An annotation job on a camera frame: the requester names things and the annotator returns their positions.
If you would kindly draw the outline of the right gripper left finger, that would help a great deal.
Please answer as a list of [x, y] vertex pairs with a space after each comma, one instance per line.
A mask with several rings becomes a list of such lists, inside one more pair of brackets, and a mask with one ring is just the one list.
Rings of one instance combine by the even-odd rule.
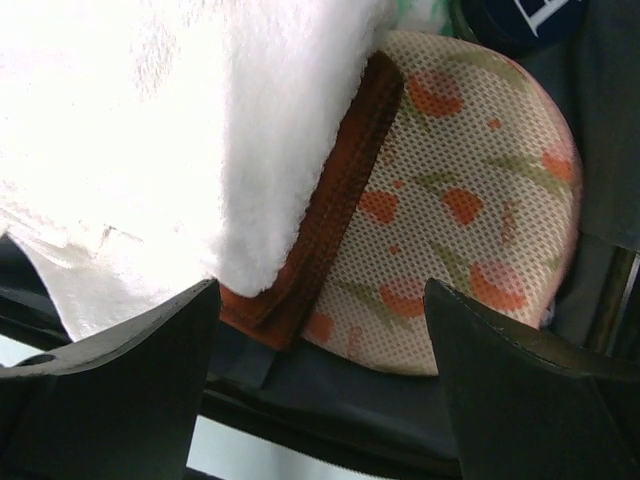
[[216, 282], [1, 370], [4, 479], [181, 479], [220, 310]]

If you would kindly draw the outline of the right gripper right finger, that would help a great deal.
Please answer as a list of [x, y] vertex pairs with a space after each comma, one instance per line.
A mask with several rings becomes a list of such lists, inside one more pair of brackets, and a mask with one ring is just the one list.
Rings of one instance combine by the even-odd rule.
[[437, 280], [424, 306], [464, 478], [638, 478], [637, 365]]

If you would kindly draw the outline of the yellow Pikachu suitcase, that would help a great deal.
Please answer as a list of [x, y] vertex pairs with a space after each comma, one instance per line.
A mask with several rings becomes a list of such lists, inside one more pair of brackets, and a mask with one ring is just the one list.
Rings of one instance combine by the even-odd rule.
[[[440, 32], [392, 29], [387, 36], [411, 31], [450, 37], [515, 61], [558, 107], [579, 156], [573, 253], [545, 322], [529, 327], [639, 368], [638, 3], [588, 1], [581, 25], [564, 40], [511, 53], [481, 44], [462, 18], [460, 1], [446, 2], [448, 20]], [[179, 294], [209, 281], [220, 294], [217, 279]], [[434, 376], [386, 373], [309, 343], [304, 333], [319, 296], [300, 335], [275, 350], [221, 320], [220, 294], [196, 420], [204, 417], [351, 473], [466, 479], [438, 368]], [[1, 331], [36, 348], [27, 359], [86, 339], [68, 336], [34, 266], [2, 232]]]

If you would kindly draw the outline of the brown cloth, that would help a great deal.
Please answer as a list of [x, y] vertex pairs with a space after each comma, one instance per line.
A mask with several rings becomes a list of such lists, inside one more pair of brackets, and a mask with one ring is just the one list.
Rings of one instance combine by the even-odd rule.
[[367, 62], [298, 238], [273, 285], [254, 298], [220, 287], [220, 318], [275, 350], [304, 329], [399, 108], [403, 78], [383, 52]]

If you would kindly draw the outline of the tulip print mesh pouch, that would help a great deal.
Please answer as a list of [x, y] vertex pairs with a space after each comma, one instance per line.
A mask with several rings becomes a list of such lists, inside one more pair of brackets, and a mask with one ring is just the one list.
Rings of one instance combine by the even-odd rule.
[[304, 337], [386, 373], [434, 376], [430, 279], [538, 328], [573, 253], [580, 161], [543, 87], [462, 40], [393, 31], [400, 108]]

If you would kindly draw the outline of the white fluffy towel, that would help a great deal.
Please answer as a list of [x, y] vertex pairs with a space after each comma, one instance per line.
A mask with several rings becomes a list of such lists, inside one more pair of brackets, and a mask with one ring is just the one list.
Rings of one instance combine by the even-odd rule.
[[2, 3], [1, 232], [72, 340], [273, 285], [397, 2]]

